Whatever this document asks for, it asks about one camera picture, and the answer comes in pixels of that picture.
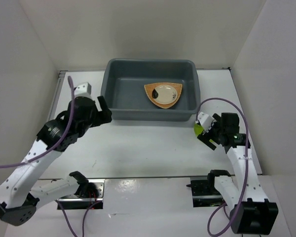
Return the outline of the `green plastic plate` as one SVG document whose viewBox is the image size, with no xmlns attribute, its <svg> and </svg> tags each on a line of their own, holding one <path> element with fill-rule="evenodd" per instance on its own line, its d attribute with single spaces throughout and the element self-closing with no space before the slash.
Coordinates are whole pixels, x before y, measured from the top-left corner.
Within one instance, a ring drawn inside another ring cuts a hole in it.
<svg viewBox="0 0 296 237">
<path fill-rule="evenodd" d="M 199 134 L 201 133 L 206 133 L 203 128 L 197 124 L 194 125 L 194 133 L 195 133 L 195 136 L 197 137 Z M 214 144 L 214 141 L 213 141 L 213 133 L 212 132 L 207 132 L 209 135 L 210 135 L 210 138 L 211 138 L 211 142 Z"/>
</svg>

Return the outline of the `orange woven triangular basket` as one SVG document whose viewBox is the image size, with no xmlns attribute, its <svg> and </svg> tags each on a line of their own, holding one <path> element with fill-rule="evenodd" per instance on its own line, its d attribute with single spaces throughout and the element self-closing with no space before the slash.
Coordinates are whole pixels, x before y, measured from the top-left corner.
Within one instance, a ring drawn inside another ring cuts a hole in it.
<svg viewBox="0 0 296 237">
<path fill-rule="evenodd" d="M 162 85 L 162 84 L 173 86 L 177 90 L 178 96 L 177 96 L 176 100 L 173 103 L 167 104 L 167 105 L 162 105 L 162 104 L 159 104 L 159 103 L 157 103 L 157 102 L 155 102 L 153 100 L 152 95 L 151 95 L 153 89 L 155 89 L 156 86 L 159 86 L 159 85 Z M 178 102 L 178 100 L 180 99 L 180 96 L 181 96 L 181 93 L 182 93 L 182 90 L 183 90 L 183 85 L 181 83 L 158 82 L 158 83 L 145 84 L 144 89 L 145 89 L 145 93 L 146 93 L 147 97 L 149 98 L 149 100 L 154 105 L 156 105 L 156 106 L 158 106 L 158 107 L 160 107 L 162 109 L 169 109 L 169 108 L 173 107 Z"/>
</svg>

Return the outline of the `cream ceramic plate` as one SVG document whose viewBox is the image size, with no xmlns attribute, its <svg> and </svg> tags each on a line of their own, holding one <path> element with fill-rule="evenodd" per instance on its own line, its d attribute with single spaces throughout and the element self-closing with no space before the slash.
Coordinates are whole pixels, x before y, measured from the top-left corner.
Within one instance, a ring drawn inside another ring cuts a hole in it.
<svg viewBox="0 0 296 237">
<path fill-rule="evenodd" d="M 162 84 L 156 86 L 151 95 L 155 102 L 167 105 L 176 100 L 178 92 L 173 86 Z"/>
</svg>

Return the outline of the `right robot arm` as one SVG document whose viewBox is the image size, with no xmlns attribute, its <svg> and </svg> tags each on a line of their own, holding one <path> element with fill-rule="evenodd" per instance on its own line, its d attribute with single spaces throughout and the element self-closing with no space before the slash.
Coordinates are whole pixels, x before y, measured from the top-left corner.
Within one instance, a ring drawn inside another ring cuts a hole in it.
<svg viewBox="0 0 296 237">
<path fill-rule="evenodd" d="M 250 142 L 245 133 L 239 132 L 239 116 L 200 112 L 196 124 L 203 128 L 198 140 L 212 150 L 221 145 L 232 164 L 235 178 L 226 170 L 211 170 L 206 182 L 208 192 L 220 193 L 229 208 L 229 227 L 235 234 L 269 235 L 278 206 L 269 200 L 260 184 Z"/>
</svg>

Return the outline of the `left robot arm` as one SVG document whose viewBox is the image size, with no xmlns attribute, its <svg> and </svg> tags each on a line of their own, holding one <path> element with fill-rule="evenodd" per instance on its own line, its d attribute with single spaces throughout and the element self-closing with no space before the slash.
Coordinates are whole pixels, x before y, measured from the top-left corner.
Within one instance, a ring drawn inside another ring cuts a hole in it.
<svg viewBox="0 0 296 237">
<path fill-rule="evenodd" d="M 13 226 L 26 223 L 44 205 L 67 195 L 79 198 L 95 194 L 96 187 L 78 171 L 64 179 L 44 186 L 35 183 L 63 152 L 77 142 L 88 129 L 110 123 L 112 112 L 103 96 L 98 98 L 100 109 L 90 98 L 78 96 L 68 108 L 45 123 L 38 132 L 30 151 L 0 185 L 0 220 Z"/>
</svg>

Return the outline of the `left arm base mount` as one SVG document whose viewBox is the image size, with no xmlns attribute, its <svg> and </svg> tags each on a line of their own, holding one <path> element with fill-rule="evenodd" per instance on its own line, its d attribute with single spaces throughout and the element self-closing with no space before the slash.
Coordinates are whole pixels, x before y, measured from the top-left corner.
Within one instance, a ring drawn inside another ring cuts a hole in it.
<svg viewBox="0 0 296 237">
<path fill-rule="evenodd" d="M 91 187 L 82 195 L 67 195 L 58 199 L 65 210 L 103 209 L 105 179 L 89 179 Z"/>
</svg>

